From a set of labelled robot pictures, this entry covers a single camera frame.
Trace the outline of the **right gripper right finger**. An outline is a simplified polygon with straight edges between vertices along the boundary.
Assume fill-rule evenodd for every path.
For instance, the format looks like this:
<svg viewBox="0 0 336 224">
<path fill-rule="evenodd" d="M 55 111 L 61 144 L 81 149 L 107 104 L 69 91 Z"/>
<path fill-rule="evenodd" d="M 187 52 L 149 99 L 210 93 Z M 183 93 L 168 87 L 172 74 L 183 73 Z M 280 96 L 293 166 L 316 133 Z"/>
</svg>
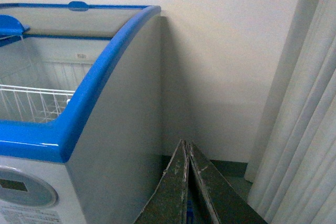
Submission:
<svg viewBox="0 0 336 224">
<path fill-rule="evenodd" d="M 206 223 L 266 223 L 234 191 L 196 144 L 189 142 L 188 150 L 201 213 Z"/>
</svg>

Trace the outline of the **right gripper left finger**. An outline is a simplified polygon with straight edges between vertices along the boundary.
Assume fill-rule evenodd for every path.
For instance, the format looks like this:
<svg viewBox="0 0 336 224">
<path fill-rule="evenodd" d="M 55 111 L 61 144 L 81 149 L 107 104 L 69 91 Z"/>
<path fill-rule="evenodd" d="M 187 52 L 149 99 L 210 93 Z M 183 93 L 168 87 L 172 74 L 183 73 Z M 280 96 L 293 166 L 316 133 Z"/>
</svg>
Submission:
<svg viewBox="0 0 336 224">
<path fill-rule="evenodd" d="M 190 154 L 181 140 L 135 223 L 186 223 Z"/>
</svg>

